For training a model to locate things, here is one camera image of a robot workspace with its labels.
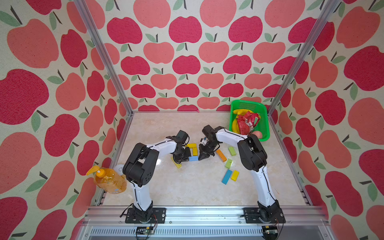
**apple wallpaper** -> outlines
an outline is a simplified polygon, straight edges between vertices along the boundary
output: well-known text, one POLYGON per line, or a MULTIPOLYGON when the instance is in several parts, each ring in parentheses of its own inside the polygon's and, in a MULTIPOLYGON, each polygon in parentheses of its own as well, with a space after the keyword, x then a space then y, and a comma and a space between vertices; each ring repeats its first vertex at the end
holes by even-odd
POLYGON ((0 2, 2 240, 73 240, 127 121, 81 26, 73 1, 0 2))
POLYGON ((384 239, 382 7, 340 1, 276 108, 295 169, 339 240, 384 239))

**yellow block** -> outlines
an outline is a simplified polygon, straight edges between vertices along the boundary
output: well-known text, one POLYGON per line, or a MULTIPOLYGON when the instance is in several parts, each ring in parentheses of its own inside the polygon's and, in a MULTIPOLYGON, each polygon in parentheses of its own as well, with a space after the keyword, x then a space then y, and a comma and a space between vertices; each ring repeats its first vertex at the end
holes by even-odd
POLYGON ((197 156, 197 147, 192 148, 193 156, 197 156))
POLYGON ((172 162, 176 165, 177 168, 181 168, 181 164, 178 164, 178 163, 176 163, 175 161, 173 161, 173 156, 171 156, 170 159, 171 159, 172 162))
POLYGON ((218 149, 216 151, 216 153, 219 155, 219 157, 221 158, 221 160, 223 160, 223 162, 225 162, 227 160, 227 158, 224 156, 224 154, 220 151, 220 149, 218 149))
POLYGON ((236 182, 238 176, 239 176, 239 172, 235 170, 233 171, 231 179, 236 182))

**robotic arm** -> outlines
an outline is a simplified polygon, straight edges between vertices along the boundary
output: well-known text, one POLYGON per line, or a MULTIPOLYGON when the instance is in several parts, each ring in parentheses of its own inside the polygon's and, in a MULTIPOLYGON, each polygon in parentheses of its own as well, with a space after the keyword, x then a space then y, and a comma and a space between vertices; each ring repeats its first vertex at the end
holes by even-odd
POLYGON ((217 145, 220 146, 220 143, 224 142, 237 147, 241 162, 246 169, 251 170, 256 185, 259 209, 254 215, 263 223, 275 222, 275 219, 281 223, 285 222, 279 202, 272 192, 268 179, 267 154, 257 136, 237 134, 220 126, 213 129, 210 125, 205 126, 202 132, 205 138, 201 139, 199 145, 199 160, 208 158, 210 155, 214 156, 214 152, 218 149, 217 145))

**vent grille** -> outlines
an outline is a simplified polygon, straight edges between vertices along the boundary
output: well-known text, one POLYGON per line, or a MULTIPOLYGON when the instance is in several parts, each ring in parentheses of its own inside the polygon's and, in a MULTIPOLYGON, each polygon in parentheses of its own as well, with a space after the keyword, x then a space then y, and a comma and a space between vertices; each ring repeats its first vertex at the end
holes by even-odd
MULTIPOLYGON (((131 237, 135 236, 136 227, 93 227, 91 236, 115 236, 131 237)), ((263 236, 261 226, 244 227, 202 227, 202 226, 159 226, 155 230, 157 237, 183 236, 263 236)))

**orange block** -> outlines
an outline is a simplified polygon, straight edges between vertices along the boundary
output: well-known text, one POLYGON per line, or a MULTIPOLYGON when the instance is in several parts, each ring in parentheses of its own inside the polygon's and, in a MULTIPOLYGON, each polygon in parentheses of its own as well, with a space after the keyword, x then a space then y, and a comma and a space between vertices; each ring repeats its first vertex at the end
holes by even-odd
POLYGON ((225 162, 227 160, 227 158, 224 156, 224 154, 220 151, 220 149, 218 149, 216 151, 216 153, 220 156, 221 160, 223 160, 223 162, 225 162))

